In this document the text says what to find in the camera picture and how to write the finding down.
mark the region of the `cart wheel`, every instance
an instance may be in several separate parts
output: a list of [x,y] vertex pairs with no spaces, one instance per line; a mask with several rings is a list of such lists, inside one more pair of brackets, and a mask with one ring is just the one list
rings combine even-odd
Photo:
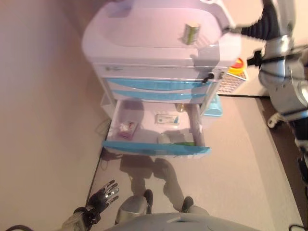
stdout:
[[270,129],[276,129],[283,123],[284,123],[283,117],[279,113],[275,113],[268,119],[267,125]]

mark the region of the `wall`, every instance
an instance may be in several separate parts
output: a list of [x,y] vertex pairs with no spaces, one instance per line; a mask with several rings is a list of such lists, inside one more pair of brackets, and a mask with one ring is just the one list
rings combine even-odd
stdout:
[[0,230],[54,230],[85,203],[106,115],[80,32],[57,1],[0,0]]
[[[249,25],[254,23],[262,14],[261,0],[224,0],[236,24]],[[308,44],[307,33],[307,0],[295,0],[296,25],[294,38],[296,44]],[[262,49],[265,43],[259,40],[243,37],[241,58],[245,61],[253,56],[254,50]],[[252,66],[247,69],[249,81],[244,83],[235,94],[239,95],[264,95],[266,90],[258,80],[258,68]]]

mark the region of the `blue drawer trim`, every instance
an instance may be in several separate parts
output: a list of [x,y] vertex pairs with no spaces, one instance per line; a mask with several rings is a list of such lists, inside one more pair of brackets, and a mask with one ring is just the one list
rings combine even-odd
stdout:
[[122,86],[142,90],[187,90],[210,85],[210,83],[202,83],[196,81],[145,80],[126,78],[109,78],[108,81]]
[[158,101],[192,100],[205,97],[205,94],[170,94],[170,93],[137,92],[137,91],[126,91],[126,90],[113,90],[112,92],[135,99],[158,100]]
[[182,146],[175,144],[133,143],[104,141],[103,147],[144,155],[196,155],[209,153],[208,147]]

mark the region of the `black cable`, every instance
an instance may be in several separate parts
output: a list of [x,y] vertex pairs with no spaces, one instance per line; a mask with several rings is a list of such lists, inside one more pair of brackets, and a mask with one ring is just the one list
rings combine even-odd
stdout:
[[304,231],[308,231],[308,228],[307,228],[307,227],[304,227],[304,226],[301,226],[301,225],[290,225],[290,226],[289,226],[289,231],[292,231],[292,228],[293,228],[293,227],[301,228],[301,229],[303,229]]
[[23,231],[33,231],[28,226],[25,225],[14,225],[10,228],[8,228],[6,231],[13,231],[13,230],[23,230]]

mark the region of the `white cart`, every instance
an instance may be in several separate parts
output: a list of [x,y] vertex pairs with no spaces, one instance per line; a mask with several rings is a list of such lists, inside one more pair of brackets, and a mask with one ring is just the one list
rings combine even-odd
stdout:
[[[185,24],[201,25],[198,40],[182,42]],[[222,73],[241,51],[239,35],[223,34],[233,21],[220,0],[116,0],[88,25],[83,51],[104,88],[102,108],[112,118],[103,145],[116,154],[203,156],[202,116]],[[178,113],[177,103],[186,103]],[[158,126],[157,114],[178,113],[177,127]],[[121,123],[138,123],[132,140]],[[163,132],[193,134],[195,146],[158,144]]]

